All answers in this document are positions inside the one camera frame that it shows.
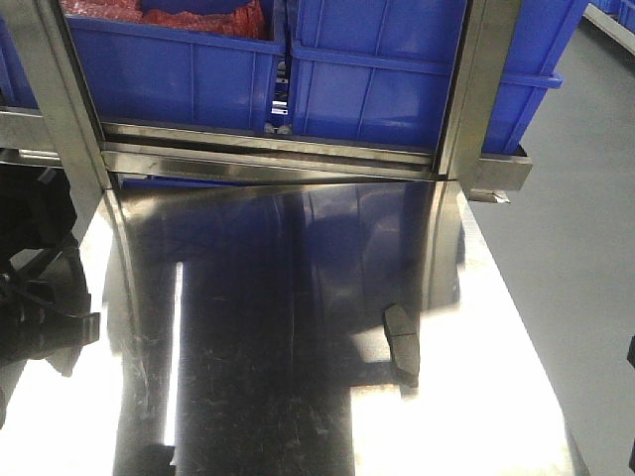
gray floor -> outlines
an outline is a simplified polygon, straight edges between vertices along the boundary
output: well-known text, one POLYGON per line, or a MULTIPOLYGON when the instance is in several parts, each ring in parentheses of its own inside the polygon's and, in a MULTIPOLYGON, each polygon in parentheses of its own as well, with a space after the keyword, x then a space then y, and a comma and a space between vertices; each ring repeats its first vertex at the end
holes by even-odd
POLYGON ((511 205, 472 205, 592 475, 632 475, 635 59, 583 22, 511 205))

stainless steel table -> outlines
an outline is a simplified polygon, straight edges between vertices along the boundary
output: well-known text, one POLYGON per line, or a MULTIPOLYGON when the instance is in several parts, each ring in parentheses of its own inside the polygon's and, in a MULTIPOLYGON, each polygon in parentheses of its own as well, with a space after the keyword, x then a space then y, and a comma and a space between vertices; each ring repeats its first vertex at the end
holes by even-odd
POLYGON ((0 370, 2 474, 587 474, 455 183, 108 191, 81 256, 99 339, 0 370))

black object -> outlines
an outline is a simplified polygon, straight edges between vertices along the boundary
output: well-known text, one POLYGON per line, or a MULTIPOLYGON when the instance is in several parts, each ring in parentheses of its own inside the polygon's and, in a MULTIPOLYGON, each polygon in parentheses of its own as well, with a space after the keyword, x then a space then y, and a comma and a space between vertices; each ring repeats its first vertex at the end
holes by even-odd
MULTIPOLYGON (((0 166, 0 367, 47 358, 69 376, 81 347, 97 340, 75 220, 63 171, 0 166), (17 269, 11 260, 25 250, 41 251, 17 269)), ((11 398, 1 384, 0 427, 11 398)))
POLYGON ((631 339, 631 346, 628 349, 628 356, 626 359, 635 367, 635 336, 631 339))
POLYGON ((384 311, 384 332, 390 345, 390 358, 400 382, 419 386, 419 335, 417 325, 398 304, 384 311))
POLYGON ((633 451, 631 452, 631 460, 628 463, 628 467, 635 472, 635 443, 633 443, 633 451))

metal rail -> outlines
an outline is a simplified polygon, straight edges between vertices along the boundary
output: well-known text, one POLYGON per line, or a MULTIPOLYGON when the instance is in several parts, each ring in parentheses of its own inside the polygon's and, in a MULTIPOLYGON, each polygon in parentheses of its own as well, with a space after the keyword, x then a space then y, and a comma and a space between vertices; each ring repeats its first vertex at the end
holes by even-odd
POLYGON ((595 5, 589 4, 586 7, 584 18, 615 40, 631 55, 635 55, 635 33, 617 23, 595 5))
MULTIPOLYGON (((101 126, 64 13, 57 0, 3 0, 0 14, 60 154, 77 210, 76 234, 83 236, 110 180, 99 149, 101 126)), ((9 130, 24 131, 24 124, 9 130)))
POLYGON ((529 159, 482 158, 481 147, 521 3, 468 0, 442 142, 433 154, 191 126, 99 123, 58 0, 3 0, 0 14, 41 112, 0 110, 0 147, 22 150, 0 161, 61 164, 82 216, 92 215, 110 187, 108 172, 257 182, 450 179, 466 194, 519 189, 529 159))

blue plastic crate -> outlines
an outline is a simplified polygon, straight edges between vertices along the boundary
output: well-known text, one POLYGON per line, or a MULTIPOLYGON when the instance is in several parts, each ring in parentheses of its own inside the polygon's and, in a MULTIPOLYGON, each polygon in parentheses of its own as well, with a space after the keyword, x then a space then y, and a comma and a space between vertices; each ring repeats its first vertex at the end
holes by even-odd
MULTIPOLYGON (((551 74, 588 0, 525 0, 506 70, 551 74)), ((300 0, 303 47, 453 62, 464 0, 300 0)))
MULTIPOLYGON (((294 134, 435 149, 450 65, 306 48, 293 41, 294 134)), ((506 73, 483 150, 513 154, 556 74, 506 73)))
POLYGON ((622 0, 619 7, 619 23, 624 25, 631 32, 635 32, 635 3, 622 0))
POLYGON ((620 0, 591 0, 590 3, 610 15, 619 12, 620 0))
MULTIPOLYGON (((231 12, 247 2, 142 3, 144 10, 209 14, 231 12)), ((285 53, 284 5, 274 8, 274 0, 262 5, 272 41, 68 16, 98 114, 262 131, 271 114, 278 61, 285 53)), ((10 106, 37 107, 1 21, 0 90, 10 106)))

